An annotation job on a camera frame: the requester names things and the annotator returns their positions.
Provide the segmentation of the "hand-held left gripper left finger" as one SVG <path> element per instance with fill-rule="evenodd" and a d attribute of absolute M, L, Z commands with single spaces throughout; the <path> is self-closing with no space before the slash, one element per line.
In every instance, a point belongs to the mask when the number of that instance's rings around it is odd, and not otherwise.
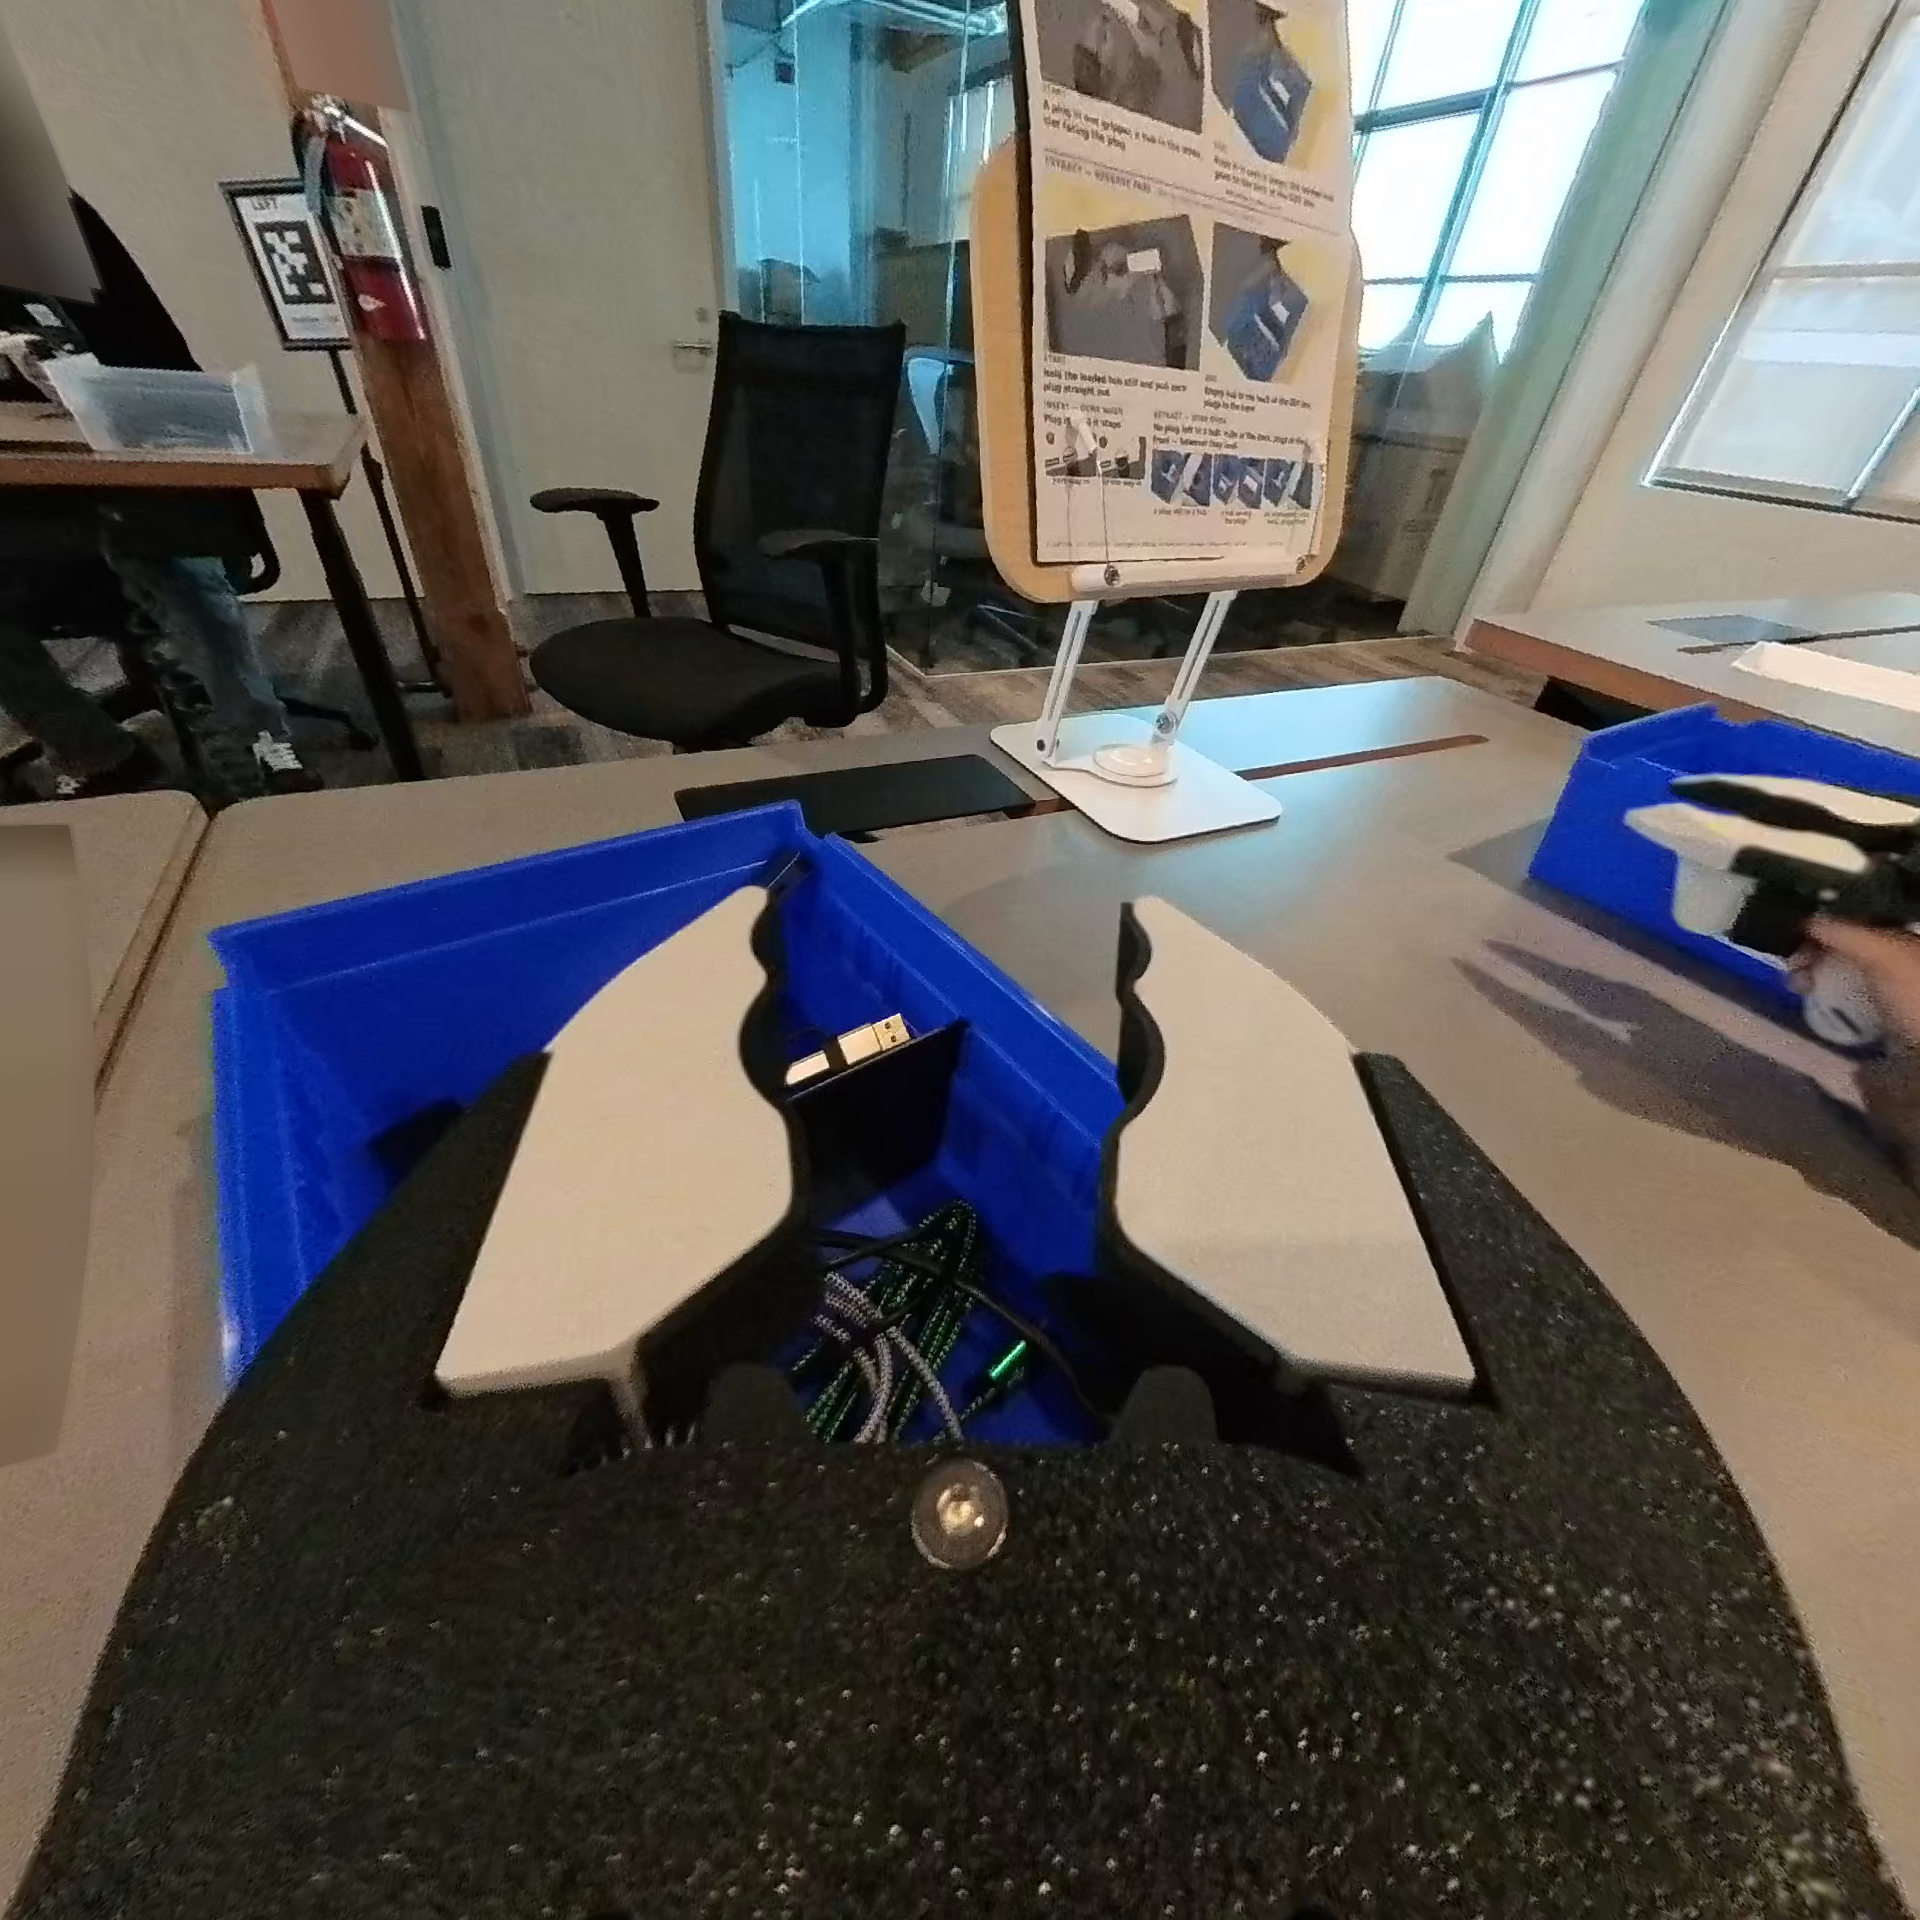
<path fill-rule="evenodd" d="M 739 885 L 555 1033 L 434 1366 L 452 1400 L 602 1384 L 649 1445 L 788 1314 L 800 1143 L 779 913 Z"/>

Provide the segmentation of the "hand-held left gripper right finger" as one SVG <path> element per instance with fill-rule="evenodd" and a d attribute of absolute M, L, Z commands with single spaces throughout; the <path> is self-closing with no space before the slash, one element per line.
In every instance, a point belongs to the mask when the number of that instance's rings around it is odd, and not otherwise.
<path fill-rule="evenodd" d="M 1474 1390 L 1472 1344 L 1343 1028 L 1158 895 L 1121 911 L 1115 997 L 1114 1257 L 1281 1376 Z"/>

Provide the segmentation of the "blue plastic bin with divider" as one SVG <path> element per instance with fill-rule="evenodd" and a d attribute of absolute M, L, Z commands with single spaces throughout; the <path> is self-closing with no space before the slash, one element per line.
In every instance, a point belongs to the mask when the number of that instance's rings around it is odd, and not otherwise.
<path fill-rule="evenodd" d="M 935 1169 L 970 1280 L 1068 1344 L 1056 1280 L 1098 1273 L 1115 1068 L 859 848 L 756 807 L 219 928 L 211 1002 L 227 1373 L 494 1081 L 592 989 L 739 885 L 779 911 L 778 1036 L 966 1016 Z"/>

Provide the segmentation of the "black USB hub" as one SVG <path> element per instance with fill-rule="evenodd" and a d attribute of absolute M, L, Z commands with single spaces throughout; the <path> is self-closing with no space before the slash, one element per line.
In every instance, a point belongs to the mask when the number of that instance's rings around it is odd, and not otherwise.
<path fill-rule="evenodd" d="M 972 1022 L 951 1020 L 865 1062 L 778 1092 L 793 1137 L 796 1199 L 779 1244 L 875 1240 L 947 1202 L 935 1169 Z"/>

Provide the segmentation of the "white paper sheet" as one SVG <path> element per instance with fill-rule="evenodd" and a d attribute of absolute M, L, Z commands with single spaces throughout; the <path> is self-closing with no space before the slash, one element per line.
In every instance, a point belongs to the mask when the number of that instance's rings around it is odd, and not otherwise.
<path fill-rule="evenodd" d="M 1734 670 L 1752 679 L 1919 712 L 1915 670 L 1824 653 L 1809 642 L 1756 642 L 1743 649 L 1734 660 Z"/>

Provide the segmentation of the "wood edged grey desk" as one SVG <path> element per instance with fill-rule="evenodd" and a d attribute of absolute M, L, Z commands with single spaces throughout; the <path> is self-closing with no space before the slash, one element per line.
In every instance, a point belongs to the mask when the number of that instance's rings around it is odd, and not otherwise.
<path fill-rule="evenodd" d="M 1913 592 L 1743 596 L 1654 607 L 1558 607 L 1476 617 L 1462 649 L 1651 712 L 1713 704 L 1739 722 L 1784 718 L 1889 752 L 1915 753 L 1919 719 L 1819 688 L 1735 668 L 1777 640 L 1794 658 L 1835 655 L 1915 670 Z"/>

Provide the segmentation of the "cardboard box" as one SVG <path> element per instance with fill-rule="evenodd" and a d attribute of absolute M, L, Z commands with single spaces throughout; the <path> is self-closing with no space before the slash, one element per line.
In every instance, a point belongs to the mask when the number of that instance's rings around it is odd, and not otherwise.
<path fill-rule="evenodd" d="M 1335 583 L 1408 599 L 1499 370 L 1491 314 L 1455 342 L 1404 334 L 1360 352 Z"/>

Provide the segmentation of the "white framed window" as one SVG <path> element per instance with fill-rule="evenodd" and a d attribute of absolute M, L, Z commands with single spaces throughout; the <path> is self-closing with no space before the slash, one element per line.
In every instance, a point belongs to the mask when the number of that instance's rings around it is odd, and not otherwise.
<path fill-rule="evenodd" d="M 1919 4 L 1889 4 L 1647 476 L 1919 520 Z"/>

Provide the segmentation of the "printed instruction sheet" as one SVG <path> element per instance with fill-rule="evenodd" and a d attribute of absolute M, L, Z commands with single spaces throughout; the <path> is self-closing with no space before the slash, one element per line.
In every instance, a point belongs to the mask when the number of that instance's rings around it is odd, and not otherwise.
<path fill-rule="evenodd" d="M 1020 4 L 1039 562 L 1290 576 L 1353 399 L 1346 4 Z"/>

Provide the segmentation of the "black office chair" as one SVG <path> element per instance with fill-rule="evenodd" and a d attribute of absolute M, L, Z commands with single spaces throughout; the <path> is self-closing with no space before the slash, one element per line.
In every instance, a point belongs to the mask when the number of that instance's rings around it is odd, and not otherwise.
<path fill-rule="evenodd" d="M 529 655 L 553 704 L 673 752 L 753 744 L 784 727 L 838 732 L 889 693 L 881 509 L 906 326 L 718 319 L 711 408 L 694 497 L 705 612 L 655 605 L 626 489 L 551 487 L 543 513 L 608 536 L 625 617 L 553 630 Z"/>

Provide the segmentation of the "wooden desk with black legs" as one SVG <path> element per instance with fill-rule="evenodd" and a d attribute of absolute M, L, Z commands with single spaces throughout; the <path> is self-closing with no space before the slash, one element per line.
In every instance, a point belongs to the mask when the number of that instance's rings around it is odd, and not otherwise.
<path fill-rule="evenodd" d="M 366 447 L 361 418 L 267 410 L 251 447 L 91 447 L 80 425 L 44 399 L 9 399 L 3 421 L 6 489 L 295 494 L 392 767 L 403 782 L 425 780 L 393 660 L 336 511 Z"/>

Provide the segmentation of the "clear plastic container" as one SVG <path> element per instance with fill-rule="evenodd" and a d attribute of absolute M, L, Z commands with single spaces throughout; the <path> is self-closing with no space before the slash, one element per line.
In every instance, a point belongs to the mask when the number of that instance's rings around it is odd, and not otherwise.
<path fill-rule="evenodd" d="M 111 367 L 94 353 L 64 353 L 40 373 L 97 450 L 280 450 L 254 367 Z"/>

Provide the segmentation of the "white door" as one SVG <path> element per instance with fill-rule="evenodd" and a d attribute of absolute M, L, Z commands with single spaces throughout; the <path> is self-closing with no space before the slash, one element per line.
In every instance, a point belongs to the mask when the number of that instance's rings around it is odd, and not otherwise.
<path fill-rule="evenodd" d="M 694 496 L 728 303 L 710 6 L 392 10 L 518 596 L 619 588 L 600 526 L 537 511 L 543 489 L 651 496 L 646 577 L 659 592 L 695 589 Z"/>

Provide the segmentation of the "red fire extinguisher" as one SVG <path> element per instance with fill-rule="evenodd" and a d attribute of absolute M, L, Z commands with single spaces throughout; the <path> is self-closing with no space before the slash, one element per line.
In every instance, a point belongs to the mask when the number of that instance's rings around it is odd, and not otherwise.
<path fill-rule="evenodd" d="M 314 93 L 297 117 L 295 150 L 353 332 L 382 345 L 430 345 L 387 136 L 342 98 Z"/>

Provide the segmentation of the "wooden post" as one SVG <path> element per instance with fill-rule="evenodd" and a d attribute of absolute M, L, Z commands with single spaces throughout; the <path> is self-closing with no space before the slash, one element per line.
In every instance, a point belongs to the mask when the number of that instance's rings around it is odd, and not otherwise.
<path fill-rule="evenodd" d="M 265 1 L 262 21 L 297 117 L 314 93 L 348 103 L 392 149 L 403 228 L 412 242 L 430 345 L 384 345 L 353 334 L 360 391 L 370 410 L 393 503 L 424 599 L 425 628 L 456 712 L 467 722 L 531 711 L 513 634 L 500 550 L 448 313 L 434 294 L 434 261 L 415 196 L 415 95 L 401 58 L 393 4 Z"/>

